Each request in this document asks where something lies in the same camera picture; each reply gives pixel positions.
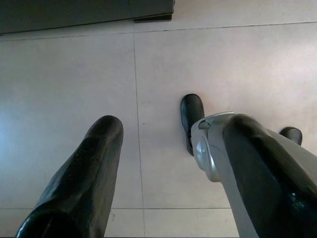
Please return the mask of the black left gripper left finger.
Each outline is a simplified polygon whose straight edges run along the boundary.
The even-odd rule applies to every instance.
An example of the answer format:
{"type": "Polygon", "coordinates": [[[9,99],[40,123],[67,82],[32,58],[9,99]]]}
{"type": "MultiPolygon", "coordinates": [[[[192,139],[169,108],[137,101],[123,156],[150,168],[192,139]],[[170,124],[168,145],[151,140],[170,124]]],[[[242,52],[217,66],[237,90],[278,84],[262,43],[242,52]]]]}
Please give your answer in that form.
{"type": "Polygon", "coordinates": [[[122,142],[121,120],[114,116],[99,118],[54,174],[16,237],[104,237],[122,142]]]}

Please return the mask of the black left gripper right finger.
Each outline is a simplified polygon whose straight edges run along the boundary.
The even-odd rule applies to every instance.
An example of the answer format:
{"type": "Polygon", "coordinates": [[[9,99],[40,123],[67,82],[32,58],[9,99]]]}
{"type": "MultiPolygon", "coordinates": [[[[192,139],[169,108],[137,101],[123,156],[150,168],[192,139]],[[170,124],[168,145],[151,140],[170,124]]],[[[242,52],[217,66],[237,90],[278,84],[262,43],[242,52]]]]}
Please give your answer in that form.
{"type": "Polygon", "coordinates": [[[228,120],[222,138],[257,235],[316,237],[316,156],[242,114],[228,120]]]}

